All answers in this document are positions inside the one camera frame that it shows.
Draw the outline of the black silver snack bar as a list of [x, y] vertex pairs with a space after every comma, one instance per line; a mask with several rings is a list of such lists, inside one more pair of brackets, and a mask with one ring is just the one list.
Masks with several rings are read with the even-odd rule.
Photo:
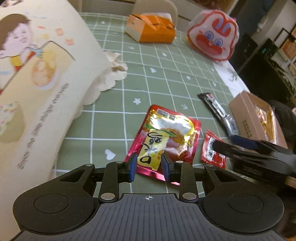
[[207, 108], [210, 109], [215, 118], [219, 121], [222, 127], [226, 130], [229, 136], [239, 135], [239, 129], [236, 125], [236, 121], [233, 116], [228, 114], [222, 105], [210, 92], [200, 93], [197, 95], [201, 101], [206, 104]]

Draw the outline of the pink gift box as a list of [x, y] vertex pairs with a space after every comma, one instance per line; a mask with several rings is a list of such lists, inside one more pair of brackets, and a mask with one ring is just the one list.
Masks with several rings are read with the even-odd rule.
[[[271, 106], [266, 101], [263, 101], [254, 94], [244, 90], [229, 103], [229, 106], [236, 120], [241, 136], [253, 140], [268, 141], [265, 137], [263, 127], [257, 117], [255, 110], [256, 106], [264, 110], [271, 108]], [[275, 120], [277, 130], [276, 145], [287, 148], [287, 142], [276, 116]]]

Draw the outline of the yellow senbei cracker pack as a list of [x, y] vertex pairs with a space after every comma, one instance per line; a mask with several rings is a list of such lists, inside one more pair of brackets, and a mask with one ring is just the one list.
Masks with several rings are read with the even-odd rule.
[[276, 130], [275, 114], [272, 108], [264, 110], [258, 106], [255, 107], [257, 117], [263, 127], [265, 137], [273, 144], [277, 143], [278, 134]]

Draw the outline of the small red snack packet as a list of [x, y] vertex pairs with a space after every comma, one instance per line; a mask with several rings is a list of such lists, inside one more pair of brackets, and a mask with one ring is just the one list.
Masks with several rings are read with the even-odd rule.
[[201, 151], [201, 160], [205, 163], [212, 164], [222, 169], [225, 169], [226, 157], [214, 151], [213, 143], [215, 141], [221, 141], [221, 139], [217, 137], [212, 131], [207, 130]]

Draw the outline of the red yellow jerky packet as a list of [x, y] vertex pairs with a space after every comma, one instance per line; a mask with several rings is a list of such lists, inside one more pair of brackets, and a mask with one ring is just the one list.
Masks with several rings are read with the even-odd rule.
[[201, 122], [153, 104], [138, 130], [125, 161], [137, 154], [137, 173], [165, 180], [161, 155], [171, 161], [192, 164], [201, 132]]

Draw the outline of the black jacket on chair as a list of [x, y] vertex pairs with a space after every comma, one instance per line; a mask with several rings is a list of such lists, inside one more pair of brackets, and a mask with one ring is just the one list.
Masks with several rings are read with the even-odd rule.
[[268, 103], [274, 110], [289, 148], [295, 153], [295, 114], [290, 107], [277, 100]]

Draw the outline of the black fish tank cabinet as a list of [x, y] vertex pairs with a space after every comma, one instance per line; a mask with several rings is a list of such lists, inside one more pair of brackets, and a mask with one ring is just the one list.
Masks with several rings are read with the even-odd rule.
[[244, 35], [229, 62], [249, 91], [261, 99], [287, 104], [295, 97], [295, 77], [279, 63], [280, 53], [271, 39], [256, 51], [258, 45]]

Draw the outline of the green grid tablecloth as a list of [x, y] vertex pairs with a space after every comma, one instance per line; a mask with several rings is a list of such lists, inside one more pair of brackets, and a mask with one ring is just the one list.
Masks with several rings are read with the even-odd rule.
[[125, 33], [124, 16], [81, 16], [103, 50], [121, 54], [128, 66], [127, 77], [102, 92], [73, 121], [54, 165], [54, 176], [86, 163], [104, 167], [122, 161], [153, 104], [199, 120], [201, 134], [211, 130], [227, 139], [198, 94], [212, 93], [229, 110], [229, 102], [246, 90], [230, 63], [217, 64], [191, 50], [182, 32], [176, 33], [171, 44], [140, 44]]

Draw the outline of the red rabbit face bag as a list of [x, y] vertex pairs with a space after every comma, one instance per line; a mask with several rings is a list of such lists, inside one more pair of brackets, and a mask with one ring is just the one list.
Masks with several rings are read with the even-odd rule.
[[186, 41], [190, 47], [217, 62], [231, 58], [238, 40], [236, 20], [218, 9], [198, 13], [186, 31]]

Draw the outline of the cream cartoon tote bag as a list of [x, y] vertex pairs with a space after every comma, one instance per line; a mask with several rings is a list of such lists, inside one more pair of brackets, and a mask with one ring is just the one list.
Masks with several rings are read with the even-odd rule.
[[49, 180], [72, 121], [115, 84], [93, 35], [107, 25], [68, 1], [1, 4], [1, 240], [19, 232], [13, 203]]

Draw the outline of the orange tissue box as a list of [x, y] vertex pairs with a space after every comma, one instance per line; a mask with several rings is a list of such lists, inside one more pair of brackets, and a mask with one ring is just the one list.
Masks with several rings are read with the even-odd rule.
[[171, 44], [176, 36], [175, 25], [167, 13], [130, 15], [125, 32], [139, 43]]

